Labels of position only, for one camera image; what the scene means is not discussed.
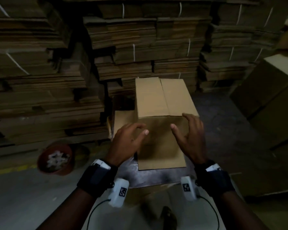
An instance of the person's right arm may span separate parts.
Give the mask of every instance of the person's right arm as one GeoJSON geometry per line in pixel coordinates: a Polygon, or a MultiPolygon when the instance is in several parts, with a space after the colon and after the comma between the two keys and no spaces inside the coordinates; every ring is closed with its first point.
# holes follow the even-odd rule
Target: person's right arm
{"type": "MultiPolygon", "coordinates": [[[[183,153],[190,158],[195,168],[208,162],[203,122],[196,116],[183,114],[189,123],[189,133],[183,136],[175,124],[171,124],[173,135],[183,153]]],[[[212,196],[227,230],[267,230],[264,223],[238,196],[236,191],[226,191],[212,196]]]]}

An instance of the person's left hand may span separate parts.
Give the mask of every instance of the person's left hand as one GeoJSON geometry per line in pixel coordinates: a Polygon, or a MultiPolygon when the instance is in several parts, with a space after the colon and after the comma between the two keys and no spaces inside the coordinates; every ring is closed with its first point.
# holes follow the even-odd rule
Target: person's left hand
{"type": "Polygon", "coordinates": [[[137,128],[145,128],[144,123],[128,123],[121,127],[115,134],[110,149],[106,157],[106,162],[120,166],[124,161],[132,157],[137,150],[140,149],[141,143],[148,135],[149,131],[142,131],[139,136],[134,139],[134,131],[137,128]]]}

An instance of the person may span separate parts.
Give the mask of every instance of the person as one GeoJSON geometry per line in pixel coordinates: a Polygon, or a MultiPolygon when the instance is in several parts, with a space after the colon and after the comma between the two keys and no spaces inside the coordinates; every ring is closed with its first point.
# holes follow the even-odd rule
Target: person
{"type": "MultiPolygon", "coordinates": [[[[216,166],[217,164],[207,157],[202,121],[191,114],[183,114],[183,116],[189,124],[189,133],[186,136],[181,134],[175,124],[171,124],[169,127],[182,152],[193,162],[197,179],[207,193],[212,196],[226,229],[268,229],[238,196],[231,184],[228,173],[221,170],[216,166]]],[[[108,154],[103,159],[103,162],[111,168],[116,168],[114,173],[108,176],[108,179],[110,178],[113,181],[117,167],[138,151],[143,139],[149,134],[145,127],[146,125],[143,123],[130,123],[117,131],[108,154]],[[143,131],[134,139],[133,133],[136,128],[142,128],[143,131]]],[[[97,197],[107,189],[106,185],[102,185],[103,188],[97,192],[97,186],[86,185],[86,183],[92,181],[91,176],[92,171],[87,169],[80,179],[78,187],[37,229],[81,229],[97,197]]]]}

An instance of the white sensor device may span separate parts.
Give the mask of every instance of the white sensor device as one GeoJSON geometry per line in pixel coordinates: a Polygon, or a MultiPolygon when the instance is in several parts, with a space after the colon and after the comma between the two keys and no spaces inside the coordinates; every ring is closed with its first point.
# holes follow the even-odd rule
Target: white sensor device
{"type": "Polygon", "coordinates": [[[195,182],[191,180],[190,176],[181,177],[180,183],[182,186],[182,191],[184,194],[184,197],[188,201],[194,201],[197,199],[195,189],[197,189],[197,186],[195,185],[195,182]]]}
{"type": "Polygon", "coordinates": [[[129,182],[122,178],[117,178],[114,181],[114,187],[111,189],[109,195],[109,205],[112,207],[122,207],[124,204],[125,197],[129,188],[129,182]]]}

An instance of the black cable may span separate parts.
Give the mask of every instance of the black cable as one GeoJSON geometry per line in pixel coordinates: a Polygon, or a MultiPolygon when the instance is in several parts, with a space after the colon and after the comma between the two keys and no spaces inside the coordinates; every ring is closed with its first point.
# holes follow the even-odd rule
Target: black cable
{"type": "Polygon", "coordinates": [[[214,213],[216,214],[216,218],[217,218],[217,220],[218,220],[218,229],[217,229],[217,230],[219,230],[219,228],[220,228],[220,221],[219,221],[219,217],[218,217],[218,214],[217,214],[216,210],[214,209],[214,207],[211,205],[211,203],[210,203],[206,198],[204,198],[204,197],[202,197],[202,196],[200,196],[200,195],[197,195],[197,197],[206,200],[206,201],[209,203],[209,205],[212,207],[214,213]]]}
{"type": "Polygon", "coordinates": [[[96,207],[94,207],[94,209],[93,209],[92,212],[90,213],[90,217],[88,217],[88,224],[90,223],[90,218],[91,218],[91,216],[92,216],[93,211],[94,211],[100,204],[103,204],[104,202],[109,202],[110,200],[111,200],[111,199],[106,199],[106,200],[100,202],[99,204],[97,204],[96,207]]]}

